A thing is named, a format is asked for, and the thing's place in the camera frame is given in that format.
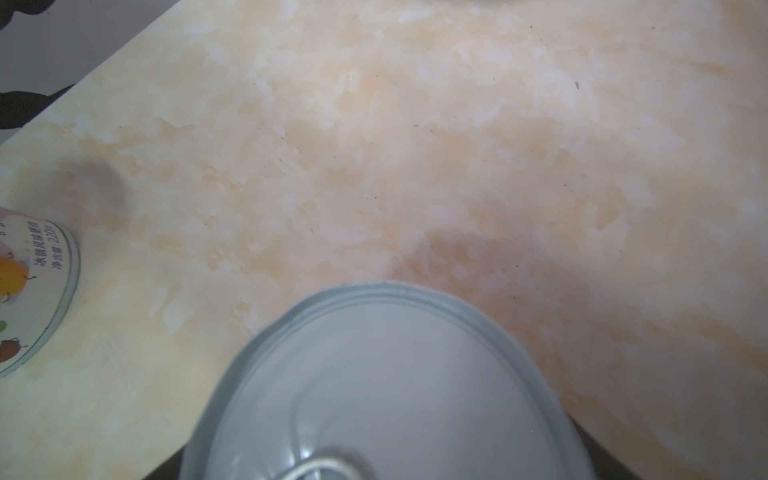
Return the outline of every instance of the table surface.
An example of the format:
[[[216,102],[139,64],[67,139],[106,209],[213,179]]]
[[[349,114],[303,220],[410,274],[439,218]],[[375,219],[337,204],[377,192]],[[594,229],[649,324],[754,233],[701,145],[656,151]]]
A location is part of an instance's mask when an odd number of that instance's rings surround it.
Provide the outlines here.
[[[4,478],[137,478],[255,333],[396,279],[525,345],[644,478],[768,468],[765,2],[183,0],[0,146],[83,259]]]

